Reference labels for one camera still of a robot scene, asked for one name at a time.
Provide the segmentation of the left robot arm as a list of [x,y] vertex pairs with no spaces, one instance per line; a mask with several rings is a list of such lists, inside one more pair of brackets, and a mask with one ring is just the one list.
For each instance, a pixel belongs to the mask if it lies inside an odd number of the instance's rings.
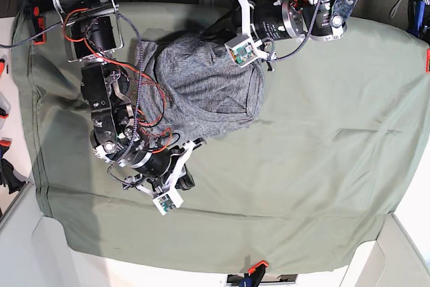
[[255,44],[300,38],[337,40],[346,31],[357,0],[270,0],[256,4],[235,0],[232,9],[206,29],[207,40],[223,40],[235,51],[241,42]]

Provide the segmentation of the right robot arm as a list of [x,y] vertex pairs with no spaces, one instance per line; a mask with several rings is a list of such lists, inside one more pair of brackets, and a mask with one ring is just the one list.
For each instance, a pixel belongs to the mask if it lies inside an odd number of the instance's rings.
[[123,16],[115,0],[52,0],[59,14],[69,62],[82,63],[81,92],[90,108],[91,144],[99,159],[110,167],[130,167],[135,175],[121,181],[162,201],[179,201],[179,192],[194,187],[186,161],[201,145],[195,140],[170,147],[171,133],[149,136],[141,122],[140,101],[132,99],[131,73],[136,94],[156,81],[142,68],[113,58],[123,47]]

